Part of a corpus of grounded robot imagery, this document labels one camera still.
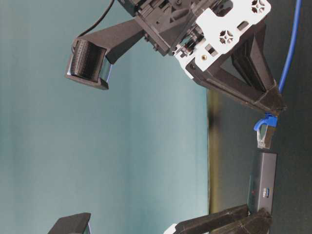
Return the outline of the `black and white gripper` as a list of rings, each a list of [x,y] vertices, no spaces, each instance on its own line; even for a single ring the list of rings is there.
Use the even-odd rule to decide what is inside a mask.
[[[287,108],[263,53],[267,0],[123,0],[121,6],[198,85],[264,113]],[[186,68],[192,61],[195,75]]]

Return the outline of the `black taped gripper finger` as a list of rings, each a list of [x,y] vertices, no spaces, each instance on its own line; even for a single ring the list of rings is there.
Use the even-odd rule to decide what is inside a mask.
[[[211,234],[267,234],[271,224],[271,214],[262,208],[246,218],[211,231]]]

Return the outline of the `white second gripper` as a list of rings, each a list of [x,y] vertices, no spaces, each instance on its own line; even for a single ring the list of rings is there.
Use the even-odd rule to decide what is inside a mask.
[[[201,217],[173,223],[163,234],[204,234],[248,216],[247,204],[232,207]]]

